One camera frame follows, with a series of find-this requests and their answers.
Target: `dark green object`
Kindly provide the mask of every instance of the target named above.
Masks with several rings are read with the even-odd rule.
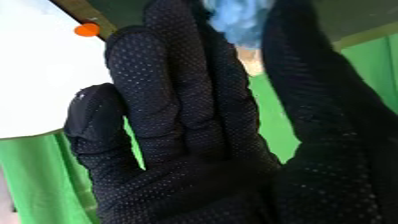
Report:
[[[398,22],[397,0],[313,0],[333,42]]]

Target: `finger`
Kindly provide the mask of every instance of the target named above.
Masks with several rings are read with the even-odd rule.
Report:
[[[280,161],[258,134],[258,105],[249,89],[249,75],[239,60],[237,49],[228,43],[223,34],[216,32],[207,23],[203,6],[196,5],[193,7],[203,36],[209,68],[216,86],[217,108],[223,117],[232,156],[251,158],[262,156],[271,167],[274,167]]]
[[[185,149],[166,44],[145,28],[109,41],[109,69],[129,105],[145,163],[152,168],[177,159]]]
[[[182,103],[187,149],[191,153],[217,159],[225,157],[225,136],[216,117],[203,43],[185,2],[155,1],[146,11],[146,18],[146,25],[169,46],[169,71]]]
[[[100,202],[107,199],[109,190],[141,172],[123,128],[123,107],[114,85],[90,87],[74,99],[65,126],[72,151],[91,173]]]

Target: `orange pin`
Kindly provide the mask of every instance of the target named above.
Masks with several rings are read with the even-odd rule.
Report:
[[[86,23],[75,28],[75,33],[82,37],[95,37],[100,34],[100,26],[95,23]]]

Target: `gloved hand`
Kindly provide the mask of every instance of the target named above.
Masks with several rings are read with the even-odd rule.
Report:
[[[281,164],[258,134],[235,48],[214,31],[214,39],[201,39],[182,1],[153,1],[145,20],[111,37],[114,85],[77,94],[66,122],[102,222],[273,223],[269,185]],[[125,114],[146,170],[132,154]]]
[[[283,169],[205,11],[155,0],[141,15],[109,40],[116,87],[79,93],[66,123],[104,223],[395,224],[397,115],[333,51],[310,1],[280,0],[265,26],[269,78],[303,141]]]

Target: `black glove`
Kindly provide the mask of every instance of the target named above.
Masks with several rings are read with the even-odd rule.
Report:
[[[274,185],[280,221],[397,224],[398,119],[333,51],[310,0],[276,2],[264,59],[303,141]]]
[[[82,90],[66,122],[104,223],[273,223],[269,185],[281,164],[258,134],[248,73],[223,36],[201,40],[182,1],[153,1],[146,25],[113,36],[107,65],[116,88]]]
[[[310,2],[280,0],[265,27],[269,77],[303,141],[281,172],[233,46],[198,9],[194,24],[187,4],[153,1],[145,26],[109,41],[118,91],[91,87],[70,108],[104,222],[398,223],[397,116],[333,52]]]

